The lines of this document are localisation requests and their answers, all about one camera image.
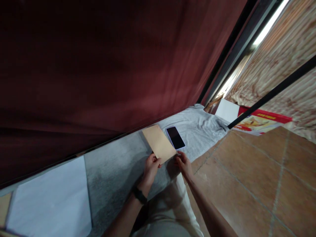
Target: gray blanket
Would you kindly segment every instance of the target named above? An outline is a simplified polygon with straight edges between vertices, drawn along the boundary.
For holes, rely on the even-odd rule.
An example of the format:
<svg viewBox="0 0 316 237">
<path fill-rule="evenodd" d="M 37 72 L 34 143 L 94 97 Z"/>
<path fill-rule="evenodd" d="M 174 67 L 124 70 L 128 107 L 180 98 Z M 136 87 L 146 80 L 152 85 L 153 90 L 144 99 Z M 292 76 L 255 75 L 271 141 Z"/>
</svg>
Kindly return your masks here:
<svg viewBox="0 0 316 237">
<path fill-rule="evenodd" d="M 228 131 L 222 121 L 203 108 L 196 104 L 157 123 L 165 134 L 166 128 L 177 127 L 186 145 L 181 150 L 191 162 Z M 100 236 L 116 217 L 132 186 L 142 176 L 145 159 L 150 154 L 151 148 L 140 130 L 84 155 L 92 216 L 89 236 Z M 167 161 L 158 170 L 148 199 L 161 192 L 178 174 L 172 159 Z"/>
</svg>

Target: white paper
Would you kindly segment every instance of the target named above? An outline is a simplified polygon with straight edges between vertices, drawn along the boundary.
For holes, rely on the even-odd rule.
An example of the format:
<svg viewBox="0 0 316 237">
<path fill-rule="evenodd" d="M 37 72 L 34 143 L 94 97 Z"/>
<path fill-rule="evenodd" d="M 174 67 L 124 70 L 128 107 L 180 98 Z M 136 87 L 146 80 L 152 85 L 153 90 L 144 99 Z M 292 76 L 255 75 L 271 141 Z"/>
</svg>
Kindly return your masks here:
<svg viewBox="0 0 316 237">
<path fill-rule="evenodd" d="M 215 112 L 215 116 L 227 125 L 238 117 L 239 105 L 228 100 L 221 99 L 220 104 Z"/>
<path fill-rule="evenodd" d="M 14 193 L 7 230 L 27 237 L 86 237 L 91 214 L 84 157 L 35 179 Z"/>
</svg>

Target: fluorescent light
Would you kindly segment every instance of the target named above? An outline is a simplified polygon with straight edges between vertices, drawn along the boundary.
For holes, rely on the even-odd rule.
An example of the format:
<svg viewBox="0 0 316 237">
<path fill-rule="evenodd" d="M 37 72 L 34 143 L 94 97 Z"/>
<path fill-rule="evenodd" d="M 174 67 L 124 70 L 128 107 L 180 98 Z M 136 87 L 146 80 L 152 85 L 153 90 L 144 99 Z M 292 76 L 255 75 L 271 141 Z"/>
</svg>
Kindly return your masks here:
<svg viewBox="0 0 316 237">
<path fill-rule="evenodd" d="M 279 15 L 281 14 L 282 10 L 285 8 L 285 6 L 288 2 L 289 2 L 289 0 L 283 0 L 281 5 L 277 8 L 275 13 L 271 17 L 271 19 L 268 21 L 266 26 L 263 28 L 263 30 L 261 31 L 261 33 L 257 37 L 257 39 L 254 41 L 254 43 L 253 43 L 254 46 L 257 47 L 263 41 L 263 39 L 267 36 L 271 27 L 273 26 L 273 24 L 275 23 L 275 21 L 277 20 L 277 18 L 279 17 Z"/>
</svg>

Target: black wristwatch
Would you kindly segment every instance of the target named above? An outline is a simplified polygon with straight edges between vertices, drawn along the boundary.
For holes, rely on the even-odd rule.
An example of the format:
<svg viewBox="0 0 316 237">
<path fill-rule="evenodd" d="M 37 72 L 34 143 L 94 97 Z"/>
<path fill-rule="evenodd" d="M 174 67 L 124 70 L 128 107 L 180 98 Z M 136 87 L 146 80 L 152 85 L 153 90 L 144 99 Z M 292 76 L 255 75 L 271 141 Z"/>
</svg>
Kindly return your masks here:
<svg viewBox="0 0 316 237">
<path fill-rule="evenodd" d="M 133 188 L 133 193 L 135 197 L 143 204 L 145 205 L 147 203 L 147 198 L 144 196 L 143 192 L 140 191 L 136 186 Z"/>
</svg>

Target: patterned curtain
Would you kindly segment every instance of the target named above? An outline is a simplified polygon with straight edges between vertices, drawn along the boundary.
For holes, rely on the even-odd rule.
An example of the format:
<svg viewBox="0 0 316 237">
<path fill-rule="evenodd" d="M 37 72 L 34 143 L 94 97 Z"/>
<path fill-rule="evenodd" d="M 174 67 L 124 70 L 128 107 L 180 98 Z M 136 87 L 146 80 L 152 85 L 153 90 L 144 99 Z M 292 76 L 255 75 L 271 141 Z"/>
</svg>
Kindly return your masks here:
<svg viewBox="0 0 316 237">
<path fill-rule="evenodd" d="M 316 54 L 316 1 L 292 0 L 225 99 L 252 106 Z M 261 109 L 293 118 L 285 128 L 316 143 L 316 68 Z"/>
</svg>

